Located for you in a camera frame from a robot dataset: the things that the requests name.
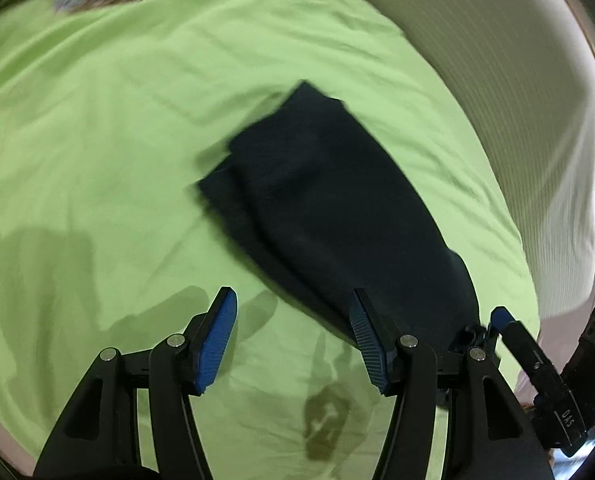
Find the black garment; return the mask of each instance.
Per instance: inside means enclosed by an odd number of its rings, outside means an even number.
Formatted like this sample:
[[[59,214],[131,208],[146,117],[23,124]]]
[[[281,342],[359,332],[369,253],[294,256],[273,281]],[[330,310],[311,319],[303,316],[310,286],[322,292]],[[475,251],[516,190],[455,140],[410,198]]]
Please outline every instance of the black garment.
[[[420,196],[344,108],[306,83],[230,143],[199,186],[274,281],[352,337],[362,287],[397,332],[448,349],[479,323],[473,284]]]

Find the folded fabric layer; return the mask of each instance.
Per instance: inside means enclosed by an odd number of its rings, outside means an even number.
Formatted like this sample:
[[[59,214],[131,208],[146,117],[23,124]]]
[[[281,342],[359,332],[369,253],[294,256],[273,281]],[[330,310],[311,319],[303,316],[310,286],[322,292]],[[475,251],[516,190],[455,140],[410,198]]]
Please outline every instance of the folded fabric layer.
[[[351,335],[351,290],[446,350],[479,323],[462,259],[388,153],[338,100],[307,83],[230,143],[199,186],[254,261]]]

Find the blue rubber tip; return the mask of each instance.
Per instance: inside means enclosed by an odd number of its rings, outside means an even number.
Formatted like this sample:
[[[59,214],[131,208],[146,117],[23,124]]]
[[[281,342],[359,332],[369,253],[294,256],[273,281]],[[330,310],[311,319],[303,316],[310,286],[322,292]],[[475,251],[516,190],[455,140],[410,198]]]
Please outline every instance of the blue rubber tip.
[[[366,310],[364,310],[364,307],[355,294],[353,294],[351,299],[349,320],[351,321],[351,328],[353,329],[357,346],[362,353],[364,365],[367,367],[369,379],[372,384],[377,386],[379,392],[384,394],[388,387],[386,353],[382,345],[380,345]]]
[[[238,314],[238,298],[232,290],[226,295],[220,311],[200,351],[195,389],[203,394],[218,376],[220,363]]]
[[[515,318],[504,306],[497,306],[491,313],[491,324],[498,332],[502,332]]]

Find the green bed sheet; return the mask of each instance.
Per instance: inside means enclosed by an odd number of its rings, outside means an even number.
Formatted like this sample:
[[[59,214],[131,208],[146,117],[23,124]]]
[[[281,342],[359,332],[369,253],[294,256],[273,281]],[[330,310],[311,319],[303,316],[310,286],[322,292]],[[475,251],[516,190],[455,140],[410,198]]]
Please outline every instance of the green bed sheet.
[[[145,0],[69,16],[53,3],[0,13],[0,422],[33,456],[101,348],[148,348],[229,285],[235,332],[193,399],[215,478],[371,478],[393,400],[194,186],[300,80],[343,100],[393,156],[465,260],[482,319],[505,304],[535,333],[521,239],[474,130],[369,4]],[[140,411],[154,466],[145,396]]]

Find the metal pin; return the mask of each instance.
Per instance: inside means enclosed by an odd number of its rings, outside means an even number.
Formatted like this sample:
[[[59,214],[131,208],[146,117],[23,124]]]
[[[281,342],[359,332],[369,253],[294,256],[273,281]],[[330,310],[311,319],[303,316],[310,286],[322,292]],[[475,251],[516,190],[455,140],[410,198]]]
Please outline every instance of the metal pin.
[[[414,335],[407,334],[400,338],[400,345],[402,345],[404,348],[415,348],[417,344],[418,340]]]
[[[166,344],[173,348],[178,348],[178,346],[182,346],[185,341],[186,338],[182,334],[173,334],[166,339]]]
[[[114,348],[105,348],[100,352],[100,359],[102,361],[113,361],[117,355],[117,351]]]
[[[471,359],[475,359],[476,361],[484,361],[486,359],[486,352],[476,346],[471,348],[468,354],[471,356]]]

